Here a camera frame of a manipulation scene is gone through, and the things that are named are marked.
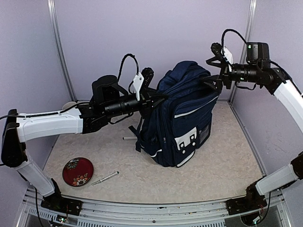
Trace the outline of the navy blue student backpack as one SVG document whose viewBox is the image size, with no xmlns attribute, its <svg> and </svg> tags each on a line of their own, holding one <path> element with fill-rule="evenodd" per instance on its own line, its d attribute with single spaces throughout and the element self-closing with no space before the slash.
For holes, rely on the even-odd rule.
<svg viewBox="0 0 303 227">
<path fill-rule="evenodd" d="M 135 149 L 163 167 L 181 167 L 209 138 L 212 111 L 219 94 L 202 80 L 211 74 L 195 61 L 179 62 L 157 85 L 167 95 L 137 128 Z"/>
</svg>

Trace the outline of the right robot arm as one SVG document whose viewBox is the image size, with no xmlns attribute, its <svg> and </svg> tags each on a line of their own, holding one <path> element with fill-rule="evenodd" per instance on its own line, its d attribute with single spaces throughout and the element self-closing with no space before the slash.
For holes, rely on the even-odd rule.
<svg viewBox="0 0 303 227">
<path fill-rule="evenodd" d="M 231 88 L 232 82 L 250 82 L 265 87 L 290 113 L 297 126 L 303 128 L 303 97 L 287 72 L 271 67 L 269 46 L 262 42 L 247 42 L 247 63 L 231 64 L 223 54 L 219 43 L 211 45 L 214 56 L 206 61 L 208 65 L 220 68 L 220 73 L 208 76 L 202 81 L 213 87 L 218 93 L 223 87 Z M 300 153 L 289 164 L 265 176 L 246 189 L 246 195 L 226 201 L 229 215 L 257 210 L 268 205 L 265 195 L 283 189 L 303 178 L 303 155 Z"/>
</svg>

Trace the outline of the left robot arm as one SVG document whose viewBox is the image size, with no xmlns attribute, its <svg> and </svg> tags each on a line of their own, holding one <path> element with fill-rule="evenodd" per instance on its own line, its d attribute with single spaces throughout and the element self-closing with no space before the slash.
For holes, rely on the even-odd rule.
<svg viewBox="0 0 303 227">
<path fill-rule="evenodd" d="M 49 210 L 77 216 L 82 202 L 61 195 L 56 181 L 47 177 L 26 154 L 27 141 L 61 134 L 97 132 L 116 116 L 138 111 L 146 117 L 167 99 L 166 95 L 149 88 L 147 78 L 141 74 L 133 79 L 132 93 L 119 86 L 114 75 L 105 75 L 94 81 L 92 91 L 89 102 L 75 104 L 65 110 L 18 114 L 16 109 L 12 109 L 5 117 L 1 146 L 3 165 L 17 170 L 34 186 L 43 197 L 42 207 Z"/>
</svg>

